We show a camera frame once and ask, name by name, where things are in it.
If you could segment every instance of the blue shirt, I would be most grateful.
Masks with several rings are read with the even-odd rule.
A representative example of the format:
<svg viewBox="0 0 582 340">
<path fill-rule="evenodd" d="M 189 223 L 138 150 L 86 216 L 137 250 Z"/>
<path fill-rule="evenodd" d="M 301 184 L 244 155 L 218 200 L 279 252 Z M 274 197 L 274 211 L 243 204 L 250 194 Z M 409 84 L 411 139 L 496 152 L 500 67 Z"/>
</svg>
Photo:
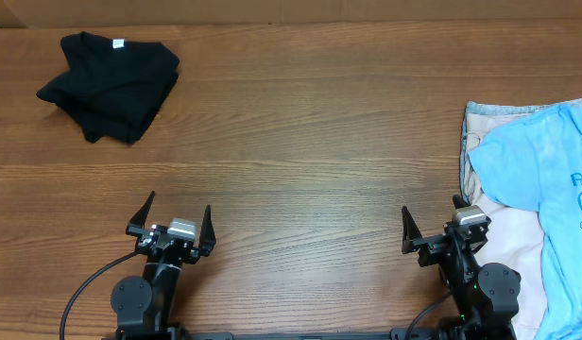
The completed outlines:
<svg viewBox="0 0 582 340">
<path fill-rule="evenodd" d="M 539 212 L 548 302 L 536 339 L 582 339 L 582 109 L 497 127 L 469 155 L 488 198 Z"/>
</svg>

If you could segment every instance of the cardboard box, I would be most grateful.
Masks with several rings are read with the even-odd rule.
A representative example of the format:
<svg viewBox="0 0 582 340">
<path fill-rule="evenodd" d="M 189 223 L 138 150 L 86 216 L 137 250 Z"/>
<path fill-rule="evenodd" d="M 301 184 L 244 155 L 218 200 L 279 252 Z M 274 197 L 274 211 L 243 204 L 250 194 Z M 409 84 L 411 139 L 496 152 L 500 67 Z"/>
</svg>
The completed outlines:
<svg viewBox="0 0 582 340">
<path fill-rule="evenodd" d="M 582 18 L 582 0 L 0 0 L 1 27 Z"/>
</svg>

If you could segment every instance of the folded black shirt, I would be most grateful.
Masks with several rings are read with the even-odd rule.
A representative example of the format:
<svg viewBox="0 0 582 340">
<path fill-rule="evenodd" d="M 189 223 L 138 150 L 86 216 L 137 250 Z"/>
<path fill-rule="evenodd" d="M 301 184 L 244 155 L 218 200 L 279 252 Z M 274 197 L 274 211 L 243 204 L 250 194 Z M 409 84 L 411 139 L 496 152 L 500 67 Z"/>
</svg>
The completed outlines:
<svg viewBox="0 0 582 340">
<path fill-rule="evenodd" d="M 138 141 L 178 80 L 180 60 L 160 42 L 113 41 L 81 32 L 62 38 L 70 71 L 37 96 L 65 110 L 88 142 L 102 136 Z"/>
</svg>

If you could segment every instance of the wood grain surface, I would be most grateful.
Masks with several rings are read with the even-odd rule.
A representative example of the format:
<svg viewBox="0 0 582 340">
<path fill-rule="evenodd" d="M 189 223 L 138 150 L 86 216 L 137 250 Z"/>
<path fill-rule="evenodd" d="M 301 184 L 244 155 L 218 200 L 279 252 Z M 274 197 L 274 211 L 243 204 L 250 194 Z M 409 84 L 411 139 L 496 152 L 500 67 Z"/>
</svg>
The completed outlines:
<svg viewBox="0 0 582 340">
<path fill-rule="evenodd" d="M 175 304 L 192 332 L 407 326 L 444 288 L 401 254 L 401 206 L 425 235 L 451 217 L 466 103 L 582 97 L 582 20 L 91 31 L 162 41 L 180 79 L 141 141 L 89 144 L 35 96 L 79 29 L 0 29 L 0 340 L 56 338 L 78 286 L 132 251 L 151 190 L 150 223 L 213 207 L 217 246 Z M 143 260 L 90 285 L 67 339 L 114 332 L 111 289 Z"/>
</svg>

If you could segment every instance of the shirt sleeve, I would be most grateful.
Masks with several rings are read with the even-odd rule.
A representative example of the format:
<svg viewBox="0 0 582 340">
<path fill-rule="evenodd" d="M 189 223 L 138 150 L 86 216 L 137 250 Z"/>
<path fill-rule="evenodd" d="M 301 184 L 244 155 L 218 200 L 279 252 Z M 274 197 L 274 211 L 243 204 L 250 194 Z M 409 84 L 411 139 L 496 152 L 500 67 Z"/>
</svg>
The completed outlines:
<svg viewBox="0 0 582 340">
<path fill-rule="evenodd" d="M 469 152 L 471 167 L 492 201 L 531 212 L 539 211 L 539 167 L 525 124 L 492 130 Z"/>
</svg>

